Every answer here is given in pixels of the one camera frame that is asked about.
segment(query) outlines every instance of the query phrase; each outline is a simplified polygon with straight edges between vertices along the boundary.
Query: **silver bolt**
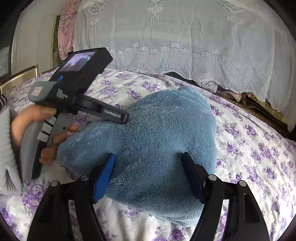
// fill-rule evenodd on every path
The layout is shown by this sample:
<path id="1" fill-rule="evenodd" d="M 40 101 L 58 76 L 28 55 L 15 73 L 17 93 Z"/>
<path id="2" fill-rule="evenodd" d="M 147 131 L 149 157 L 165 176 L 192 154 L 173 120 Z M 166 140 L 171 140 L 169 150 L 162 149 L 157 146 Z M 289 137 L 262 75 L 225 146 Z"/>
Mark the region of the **silver bolt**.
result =
<path id="1" fill-rule="evenodd" d="M 247 185 L 247 183 L 243 180 L 240 180 L 239 181 L 239 184 L 242 186 L 242 187 L 245 187 Z"/>
<path id="2" fill-rule="evenodd" d="M 89 176 L 88 175 L 83 175 L 81 176 L 81 181 L 87 181 L 89 179 Z"/>
<path id="3" fill-rule="evenodd" d="M 55 187 L 55 186 L 57 186 L 58 184 L 59 184 L 58 181 L 52 181 L 52 182 L 50 183 L 50 185 L 51 185 L 52 187 Z"/>
<path id="4" fill-rule="evenodd" d="M 209 175 L 209 179 L 211 181 L 216 181 L 217 180 L 217 177 L 215 175 L 211 174 L 211 175 Z"/>

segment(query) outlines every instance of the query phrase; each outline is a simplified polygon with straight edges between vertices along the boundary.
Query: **lit screen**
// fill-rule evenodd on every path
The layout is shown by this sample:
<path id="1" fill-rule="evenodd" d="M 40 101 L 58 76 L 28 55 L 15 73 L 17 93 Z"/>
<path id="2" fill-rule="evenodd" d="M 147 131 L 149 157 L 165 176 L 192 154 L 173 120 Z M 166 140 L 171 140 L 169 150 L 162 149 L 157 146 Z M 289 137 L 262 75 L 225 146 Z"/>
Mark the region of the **lit screen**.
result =
<path id="1" fill-rule="evenodd" d="M 75 54 L 60 71 L 79 71 L 95 52 Z"/>

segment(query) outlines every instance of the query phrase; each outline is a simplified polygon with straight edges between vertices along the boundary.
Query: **bed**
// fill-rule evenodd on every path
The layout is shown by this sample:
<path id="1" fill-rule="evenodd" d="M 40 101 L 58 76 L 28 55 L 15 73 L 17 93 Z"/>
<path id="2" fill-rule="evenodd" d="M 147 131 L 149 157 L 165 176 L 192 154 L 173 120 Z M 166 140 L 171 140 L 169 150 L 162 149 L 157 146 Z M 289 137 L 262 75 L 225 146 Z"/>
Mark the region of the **bed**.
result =
<path id="1" fill-rule="evenodd" d="M 45 73 L 20 87 L 14 87 L 8 93 L 9 104 L 17 112 L 26 108 L 31 104 L 27 97 L 30 86 L 37 80 L 48 81 L 53 73 Z M 86 94 L 126 109 L 150 93 L 185 85 L 190 84 L 163 74 L 106 69 L 97 76 Z M 296 143 L 283 138 L 269 125 L 230 102 L 190 86 L 206 97 L 216 117 L 215 174 L 222 181 L 247 181 L 263 213 L 270 240 L 277 240 L 296 212 Z M 82 112 L 74 117 L 80 128 L 95 120 L 97 117 Z M 29 182 L 28 190 L 23 194 L 9 199 L 0 198 L 0 211 L 20 240 L 26 240 L 34 213 L 50 182 L 59 180 L 67 183 L 76 178 L 56 161 L 52 166 L 44 166 L 40 177 Z M 215 240 L 222 238 L 227 204 L 227 201 L 223 204 Z M 189 240 L 195 228 L 162 221 L 106 196 L 94 208 L 107 240 Z M 75 238 L 82 240 L 73 202 L 70 202 L 70 211 Z"/>

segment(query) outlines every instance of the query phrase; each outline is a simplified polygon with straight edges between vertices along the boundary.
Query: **sleeve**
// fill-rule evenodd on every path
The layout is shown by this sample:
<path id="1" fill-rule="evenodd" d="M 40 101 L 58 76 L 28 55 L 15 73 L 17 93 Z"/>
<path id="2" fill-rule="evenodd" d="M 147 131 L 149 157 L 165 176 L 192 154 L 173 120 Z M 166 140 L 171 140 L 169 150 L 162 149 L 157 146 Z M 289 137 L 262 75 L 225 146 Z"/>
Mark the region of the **sleeve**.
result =
<path id="1" fill-rule="evenodd" d="M 22 191 L 15 154 L 10 141 L 10 123 L 17 116 L 12 108 L 0 114 L 0 194 L 11 195 Z"/>

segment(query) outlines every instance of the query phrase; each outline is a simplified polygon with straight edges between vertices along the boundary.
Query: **blue towel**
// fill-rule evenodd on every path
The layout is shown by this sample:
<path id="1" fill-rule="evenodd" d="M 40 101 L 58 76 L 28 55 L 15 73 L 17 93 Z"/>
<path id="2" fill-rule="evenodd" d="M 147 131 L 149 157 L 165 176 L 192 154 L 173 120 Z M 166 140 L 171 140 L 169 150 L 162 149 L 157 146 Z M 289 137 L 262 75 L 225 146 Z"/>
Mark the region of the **blue towel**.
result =
<path id="1" fill-rule="evenodd" d="M 114 153 L 108 197 L 175 224 L 196 224 L 203 205 L 190 190 L 181 154 L 189 152 L 214 172 L 216 120 L 209 103 L 195 89 L 181 87 L 150 94 L 128 112 L 124 125 L 100 121 L 69 137 L 58 159 L 79 176 Z"/>

